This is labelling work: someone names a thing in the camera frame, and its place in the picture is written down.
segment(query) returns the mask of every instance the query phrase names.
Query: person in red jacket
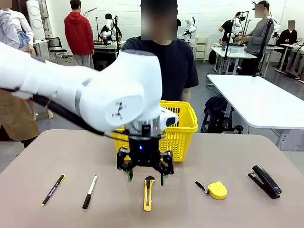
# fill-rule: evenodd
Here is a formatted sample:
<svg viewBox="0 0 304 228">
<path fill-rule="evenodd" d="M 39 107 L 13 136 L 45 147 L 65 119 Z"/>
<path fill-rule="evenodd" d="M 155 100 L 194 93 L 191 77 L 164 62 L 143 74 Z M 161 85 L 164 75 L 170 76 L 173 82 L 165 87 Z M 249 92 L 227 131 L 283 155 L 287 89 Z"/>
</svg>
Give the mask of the person in red jacket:
<svg viewBox="0 0 304 228">
<path fill-rule="evenodd" d="M 92 55 L 94 52 L 94 38 L 89 20 L 80 14 L 81 1 L 71 0 L 71 12 L 65 18 L 66 40 L 74 55 L 77 66 L 94 69 Z"/>
</svg>

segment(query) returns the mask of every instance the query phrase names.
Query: robot logo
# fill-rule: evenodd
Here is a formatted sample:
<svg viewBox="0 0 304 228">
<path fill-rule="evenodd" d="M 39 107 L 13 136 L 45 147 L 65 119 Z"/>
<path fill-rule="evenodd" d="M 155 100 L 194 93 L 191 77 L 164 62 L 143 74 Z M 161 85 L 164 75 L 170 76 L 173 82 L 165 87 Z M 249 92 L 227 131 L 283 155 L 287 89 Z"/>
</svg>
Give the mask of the robot logo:
<svg viewBox="0 0 304 228">
<path fill-rule="evenodd" d="M 112 114 L 112 117 L 114 117 L 114 116 L 115 116 L 115 117 L 119 116 L 120 119 L 122 120 L 123 117 L 122 117 L 122 115 L 120 114 L 120 111 L 123 110 L 124 108 L 126 108 L 126 106 L 124 106 L 122 102 L 116 102 L 116 106 L 118 106 L 118 111 L 117 111 L 117 113 Z"/>
</svg>

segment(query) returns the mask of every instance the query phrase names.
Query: gray sweater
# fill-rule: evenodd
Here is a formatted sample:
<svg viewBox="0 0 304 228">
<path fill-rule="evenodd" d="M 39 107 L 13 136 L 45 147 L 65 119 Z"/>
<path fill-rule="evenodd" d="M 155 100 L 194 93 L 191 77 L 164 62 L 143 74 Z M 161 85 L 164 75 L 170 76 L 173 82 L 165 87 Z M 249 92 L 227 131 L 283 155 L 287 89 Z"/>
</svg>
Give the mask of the gray sweater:
<svg viewBox="0 0 304 228">
<path fill-rule="evenodd" d="M 10 19 L 10 15 L 0 10 L 0 42 L 19 49 L 19 37 L 13 21 Z"/>
<path fill-rule="evenodd" d="M 246 36 L 250 37 L 247 49 L 245 50 L 246 52 L 248 52 L 250 54 L 259 54 L 260 53 L 264 35 L 266 32 L 266 28 L 267 28 L 267 19 L 262 19 L 258 22 L 255 29 L 252 32 L 250 32 L 248 35 L 246 35 Z M 267 46 L 268 42 L 270 41 L 274 28 L 275 27 L 272 24 L 270 27 L 268 36 L 267 36 L 266 45 L 265 45 L 263 53 L 265 53 L 265 51 L 266 51 L 266 46 Z"/>
</svg>

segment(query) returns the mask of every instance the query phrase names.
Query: gray pants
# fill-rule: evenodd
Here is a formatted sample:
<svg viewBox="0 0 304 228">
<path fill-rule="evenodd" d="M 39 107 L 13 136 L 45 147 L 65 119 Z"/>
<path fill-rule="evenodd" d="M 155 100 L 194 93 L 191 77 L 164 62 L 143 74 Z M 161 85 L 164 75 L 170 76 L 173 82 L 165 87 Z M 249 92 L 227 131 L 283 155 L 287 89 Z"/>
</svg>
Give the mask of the gray pants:
<svg viewBox="0 0 304 228">
<path fill-rule="evenodd" d="M 76 66 L 84 66 L 94 69 L 92 55 L 74 55 L 74 63 Z"/>
</svg>

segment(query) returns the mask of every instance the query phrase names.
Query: black pen with yellow tip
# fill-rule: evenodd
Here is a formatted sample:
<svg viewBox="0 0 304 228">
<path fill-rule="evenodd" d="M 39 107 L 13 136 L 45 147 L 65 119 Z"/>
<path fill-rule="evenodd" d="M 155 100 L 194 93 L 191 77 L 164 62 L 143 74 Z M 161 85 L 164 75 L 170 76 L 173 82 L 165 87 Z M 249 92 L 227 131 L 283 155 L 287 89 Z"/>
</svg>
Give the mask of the black pen with yellow tip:
<svg viewBox="0 0 304 228">
<path fill-rule="evenodd" d="M 52 190 L 49 192 L 49 194 L 47 195 L 47 197 L 44 199 L 44 201 L 42 202 L 42 206 L 44 206 L 47 201 L 49 200 L 49 198 L 51 198 L 51 196 L 53 195 L 54 191 L 56 190 L 56 188 L 59 186 L 59 184 L 63 181 L 63 179 L 65 178 L 66 176 L 64 174 L 62 174 L 60 176 L 60 178 L 57 180 L 56 184 L 54 185 L 54 187 L 52 188 Z"/>
</svg>

